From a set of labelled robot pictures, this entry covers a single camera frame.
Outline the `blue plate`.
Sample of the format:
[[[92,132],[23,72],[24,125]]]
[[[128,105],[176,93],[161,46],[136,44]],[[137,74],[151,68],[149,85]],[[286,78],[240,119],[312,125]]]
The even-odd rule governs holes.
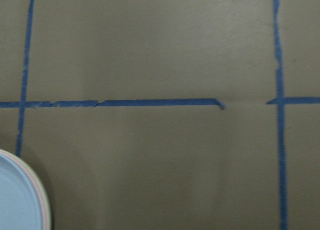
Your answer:
[[[42,214],[35,188],[12,159],[0,157],[0,228],[41,230]]]

